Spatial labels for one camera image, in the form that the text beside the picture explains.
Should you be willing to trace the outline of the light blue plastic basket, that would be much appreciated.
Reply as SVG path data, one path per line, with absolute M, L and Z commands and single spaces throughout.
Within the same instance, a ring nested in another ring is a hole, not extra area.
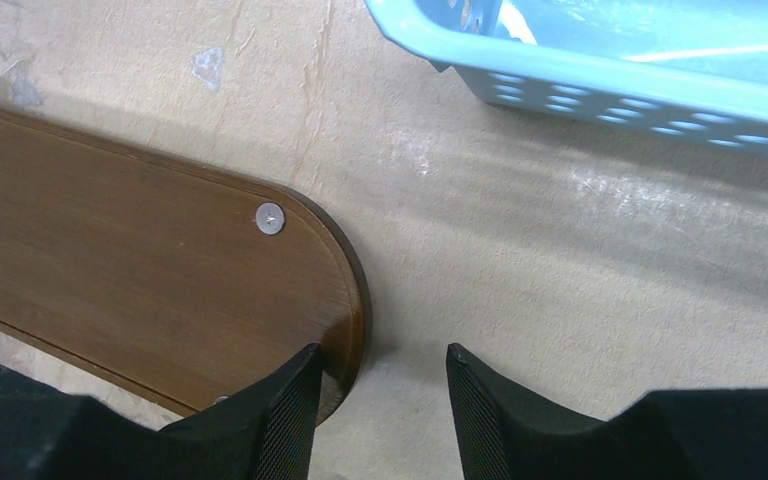
M 480 100 L 768 157 L 768 1 L 387 1 Z

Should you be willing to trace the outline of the brown wooden oval tray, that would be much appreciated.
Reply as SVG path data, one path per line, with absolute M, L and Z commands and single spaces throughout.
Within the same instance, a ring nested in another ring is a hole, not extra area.
M 326 419 L 372 318 L 303 194 L 0 107 L 0 331 L 185 416 L 317 343 Z

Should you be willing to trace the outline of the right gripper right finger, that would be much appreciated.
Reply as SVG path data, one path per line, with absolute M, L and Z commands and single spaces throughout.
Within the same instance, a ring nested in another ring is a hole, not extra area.
M 654 390 L 602 421 L 457 343 L 446 372 L 468 479 L 768 479 L 768 389 Z

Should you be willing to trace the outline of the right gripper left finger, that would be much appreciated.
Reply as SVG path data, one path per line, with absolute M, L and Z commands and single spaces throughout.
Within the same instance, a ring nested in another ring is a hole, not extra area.
M 0 396 L 0 479 L 304 479 L 322 374 L 321 348 L 307 345 L 158 430 L 90 396 Z

